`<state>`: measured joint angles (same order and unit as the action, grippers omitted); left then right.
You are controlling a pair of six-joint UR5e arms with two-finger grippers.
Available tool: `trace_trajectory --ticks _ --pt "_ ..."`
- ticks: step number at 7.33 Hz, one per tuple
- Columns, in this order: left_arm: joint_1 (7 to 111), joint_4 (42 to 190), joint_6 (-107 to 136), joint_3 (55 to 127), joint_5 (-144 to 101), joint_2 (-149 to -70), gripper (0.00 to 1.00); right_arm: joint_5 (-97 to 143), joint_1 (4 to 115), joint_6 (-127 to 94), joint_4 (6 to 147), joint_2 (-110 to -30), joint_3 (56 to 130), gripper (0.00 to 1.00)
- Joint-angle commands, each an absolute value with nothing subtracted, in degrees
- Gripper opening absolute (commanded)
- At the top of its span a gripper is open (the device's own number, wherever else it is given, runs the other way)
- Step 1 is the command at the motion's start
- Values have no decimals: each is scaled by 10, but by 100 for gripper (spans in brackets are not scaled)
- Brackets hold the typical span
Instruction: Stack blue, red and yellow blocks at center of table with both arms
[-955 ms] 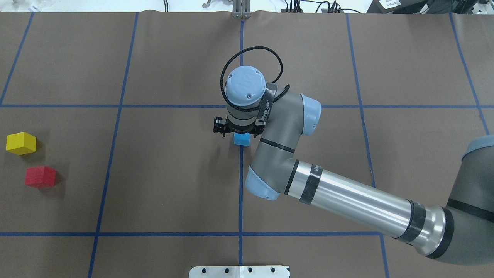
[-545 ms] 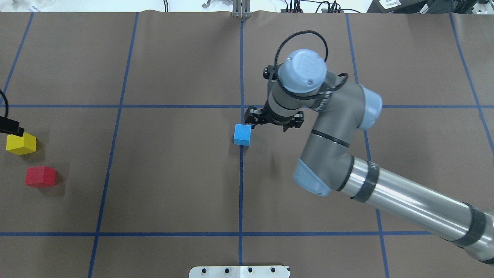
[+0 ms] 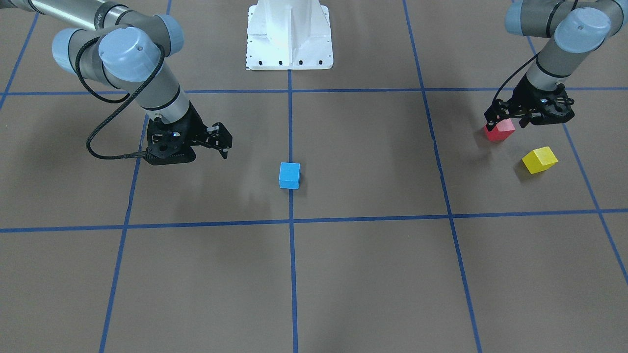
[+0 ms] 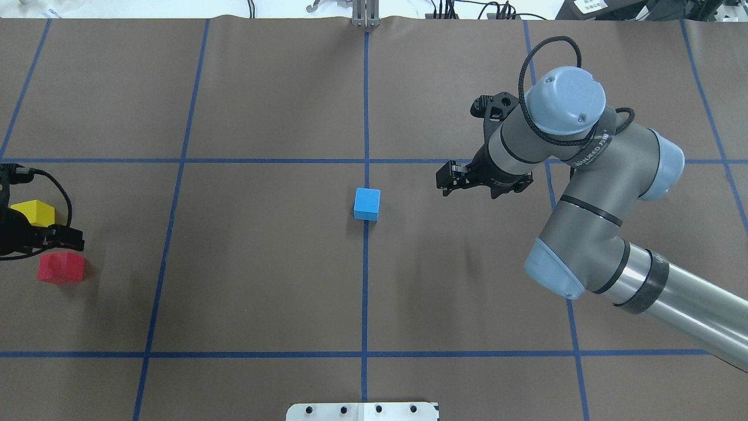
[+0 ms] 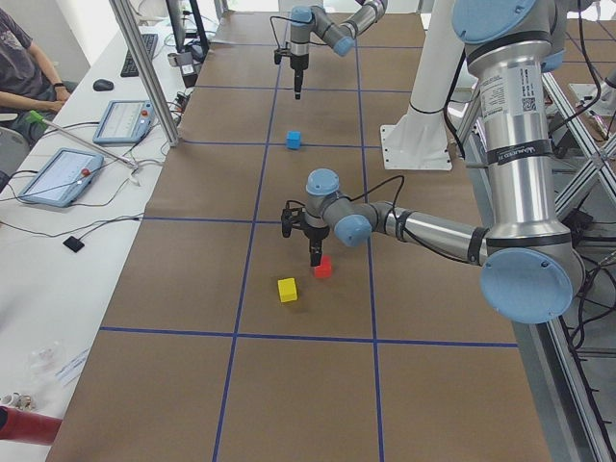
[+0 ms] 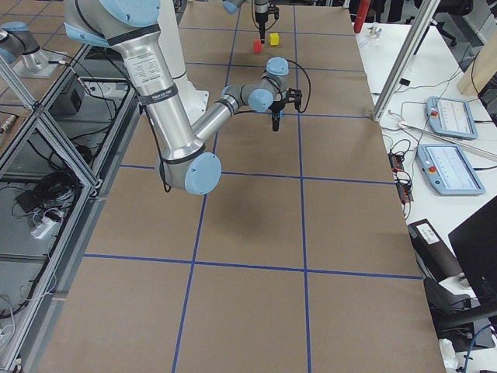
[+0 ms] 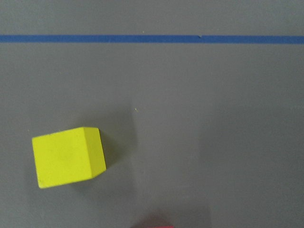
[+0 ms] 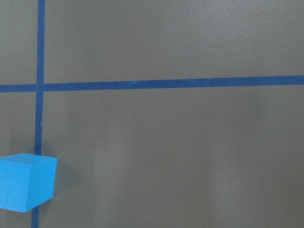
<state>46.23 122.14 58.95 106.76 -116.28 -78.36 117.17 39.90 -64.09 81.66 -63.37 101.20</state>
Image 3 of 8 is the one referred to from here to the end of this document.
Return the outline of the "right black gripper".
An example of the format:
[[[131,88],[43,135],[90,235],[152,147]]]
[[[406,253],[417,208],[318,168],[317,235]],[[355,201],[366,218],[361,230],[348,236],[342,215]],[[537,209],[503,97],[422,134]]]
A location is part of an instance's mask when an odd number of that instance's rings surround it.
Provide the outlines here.
[[[195,161],[194,146],[217,150],[223,159],[233,146],[233,136],[222,123],[204,125],[194,105],[174,123],[159,119],[147,127],[146,162],[150,165],[172,165]]]

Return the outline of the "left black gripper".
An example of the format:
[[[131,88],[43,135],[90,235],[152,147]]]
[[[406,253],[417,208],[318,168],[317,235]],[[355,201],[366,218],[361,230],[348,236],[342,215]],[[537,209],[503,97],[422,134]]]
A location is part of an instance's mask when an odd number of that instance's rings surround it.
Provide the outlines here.
[[[563,124],[575,116],[571,99],[563,83],[552,90],[538,89],[527,76],[516,85],[508,101],[494,99],[484,113],[487,130],[493,130],[505,119],[520,119],[520,127]]]

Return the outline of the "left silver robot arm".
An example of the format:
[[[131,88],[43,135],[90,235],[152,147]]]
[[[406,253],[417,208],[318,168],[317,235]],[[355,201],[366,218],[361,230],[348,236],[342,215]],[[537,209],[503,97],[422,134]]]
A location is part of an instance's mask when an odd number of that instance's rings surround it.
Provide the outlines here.
[[[525,74],[510,99],[495,96],[485,127],[516,118],[520,127],[563,124],[574,118],[565,81],[603,43],[627,26],[625,0],[521,0],[509,7],[505,29],[518,36],[546,38],[523,65]]]

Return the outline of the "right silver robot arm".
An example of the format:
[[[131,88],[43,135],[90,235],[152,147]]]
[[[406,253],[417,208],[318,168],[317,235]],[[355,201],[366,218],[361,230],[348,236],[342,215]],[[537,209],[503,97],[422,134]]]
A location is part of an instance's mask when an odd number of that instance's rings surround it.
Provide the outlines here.
[[[3,0],[1,7],[71,25],[54,36],[54,60],[92,96],[117,105],[86,139],[92,156],[171,165],[193,162],[193,148],[205,147],[227,158],[232,135],[222,123],[204,124],[165,61],[184,45],[183,29],[175,18],[148,16],[111,0]],[[120,155],[95,152],[96,135],[133,102],[149,118],[146,149]]]

